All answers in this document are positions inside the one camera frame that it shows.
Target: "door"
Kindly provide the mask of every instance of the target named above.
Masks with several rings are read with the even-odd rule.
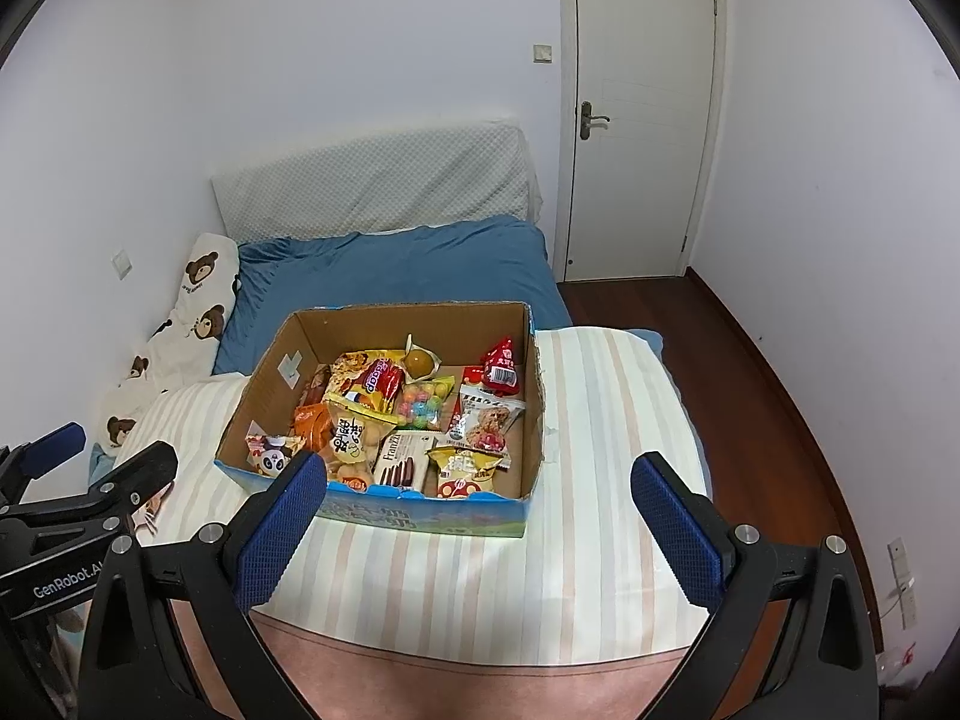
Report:
[[[674,275],[707,135],[715,0],[577,7],[578,104],[610,121],[577,133],[566,279]]]

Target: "bear print blanket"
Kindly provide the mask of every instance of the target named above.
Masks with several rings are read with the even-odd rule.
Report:
[[[107,455],[119,452],[158,395],[210,375],[239,290],[239,271],[236,242],[200,235],[173,311],[133,358],[127,378],[104,398],[95,440]]]

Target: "striped sheet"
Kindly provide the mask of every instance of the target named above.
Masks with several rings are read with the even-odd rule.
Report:
[[[536,343],[545,457],[524,538],[317,518],[260,610],[339,640],[472,664],[594,664],[690,645],[706,613],[683,597],[629,490],[632,459],[655,449],[704,492],[666,371],[620,330],[541,332]],[[160,541],[226,522],[242,502],[210,464],[242,386],[222,382],[219,396],[205,386],[157,403],[128,439],[167,437],[181,456]]]

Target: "light switch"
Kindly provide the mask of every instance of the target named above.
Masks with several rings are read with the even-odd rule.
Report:
[[[130,261],[130,255],[127,255],[127,251],[119,250],[117,254],[113,255],[112,259],[113,269],[117,271],[117,277],[123,281],[127,278],[127,274],[133,270],[133,264]]]

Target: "barcode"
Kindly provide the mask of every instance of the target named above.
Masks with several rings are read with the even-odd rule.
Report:
[[[493,384],[515,386],[515,384],[517,384],[517,372],[506,367],[492,367],[488,379],[490,379]]]

